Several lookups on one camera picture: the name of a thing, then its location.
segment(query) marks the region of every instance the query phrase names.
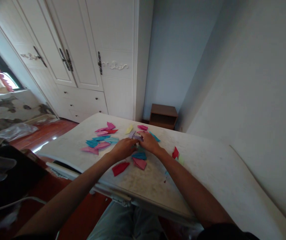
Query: decorative carving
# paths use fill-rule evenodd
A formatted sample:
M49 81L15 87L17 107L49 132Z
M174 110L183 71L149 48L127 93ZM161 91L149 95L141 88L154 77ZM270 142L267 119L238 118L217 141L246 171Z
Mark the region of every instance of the decorative carving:
M28 54L21 54L22 57L27 58L29 60L37 60L39 57L37 55L33 55L31 53Z
M110 69L117 69L117 70L122 70L123 68L128 69L128 65L127 64L120 64L118 65L118 63L116 61L112 61L111 64L109 64L109 62L102 62L102 66L108 66Z

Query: yellow paper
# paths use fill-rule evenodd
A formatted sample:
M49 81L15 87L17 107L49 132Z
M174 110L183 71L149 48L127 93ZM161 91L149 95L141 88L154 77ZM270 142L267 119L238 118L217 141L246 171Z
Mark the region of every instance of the yellow paper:
M133 129L133 125L130 125L129 128L126 130L125 134L129 134Z
M181 155L179 156L179 163L184 166L184 159L181 157Z

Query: white table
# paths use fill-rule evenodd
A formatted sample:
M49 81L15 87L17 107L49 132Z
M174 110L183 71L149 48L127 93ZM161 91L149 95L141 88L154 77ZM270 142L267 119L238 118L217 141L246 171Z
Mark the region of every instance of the white table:
M43 146L39 155L50 157L84 172L97 162L114 145L100 150L99 155L80 151L86 140L96 137L95 130L112 122L118 131L112 135L126 138L130 124L139 131L142 123L97 113L71 131ZM286 218L264 193L244 162L235 151L219 142L172 131L148 124L149 131L161 142L161 147L172 153L176 146L184 158L184 167L192 173L222 204L235 223L260 239L286 239ZM166 211L175 216L195 221L195 217L166 169L151 153L146 151L147 166L144 171L133 164L114 177L111 168L100 178L100 192L116 192L124 199L148 207L161 214Z

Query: wooden nightstand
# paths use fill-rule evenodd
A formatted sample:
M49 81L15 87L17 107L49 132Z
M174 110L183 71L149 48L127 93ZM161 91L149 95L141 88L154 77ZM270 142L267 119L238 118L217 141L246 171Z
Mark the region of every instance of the wooden nightstand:
M152 104L150 125L174 130L178 114L175 107Z

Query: origami paper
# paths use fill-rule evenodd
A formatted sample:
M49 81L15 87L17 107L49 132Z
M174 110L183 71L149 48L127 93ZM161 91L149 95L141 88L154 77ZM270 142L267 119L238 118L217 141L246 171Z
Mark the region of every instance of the origami paper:
M140 130L143 130L143 131L146 131L148 129L147 126L144 126L144 125L138 125L137 126Z
M138 159L138 158L133 158L133 161L134 161L134 166L137 166L138 168L140 168L141 170L144 170L146 165L147 165L147 162L145 162L144 160L142 159Z
M105 141L108 143L117 143L119 141L119 139L110 137L110 138L106 138Z
M90 152L90 153L94 153L94 154L98 155L98 149L94 149L91 147L84 147L84 148L81 148L81 150L84 152Z
M106 138L109 138L109 137L110 137L110 135L108 135L108 136L99 136L99 137L96 137L96 138L92 138L92 140L102 141L102 140L104 140L104 139L106 139Z
M116 133L116 132L118 131L118 129L113 129L113 130L107 129L107 130L105 130L105 131L107 131L107 132L110 133L110 134L114 134L114 133Z
M130 125L128 129L126 130L125 134L129 134L131 130L133 129L133 125Z
M178 158L180 155L179 151L177 150L177 148L174 148L174 152L172 153L172 158Z
M181 157L181 155L179 156L179 163L184 166L184 159Z
M115 128L115 125L110 123L110 122L107 122L107 126L109 129L114 129Z
M105 135L105 134L108 134L108 132L107 131L101 131L101 132L97 133L98 136Z
M94 149L103 149L103 148L106 148L110 145L110 143L108 142L102 142L100 144L98 144L96 147L94 147Z
M132 157L138 158L138 159L147 159L145 152L136 152L132 155Z
M105 137L105 136L110 136L109 133L105 133L105 134L102 134L102 135L98 135L99 137Z
M124 170L128 167L129 163L128 162L122 162L117 164L112 168L112 171L114 173L114 177L116 177L118 174L124 172Z
M96 146L99 144L99 142L98 142L98 141L95 141L95 140L87 140L87 141L86 141L86 144L87 144L89 147L94 148L94 147L96 147Z
M108 129L109 129L108 127L107 128L100 128L100 129L96 130L95 132L105 131L105 130L108 130Z
M134 134L136 133L136 131L133 129L131 130L131 132L129 133L128 137L129 138L133 138Z
M152 134L152 136L156 139L156 141L158 141L158 142L161 141L161 140L159 140L159 139L157 138L157 136L155 136L154 134Z
M135 138L135 139L137 139L137 140L139 140L139 141L141 141L141 142L144 142L143 138L140 137L140 136L134 135L133 138Z

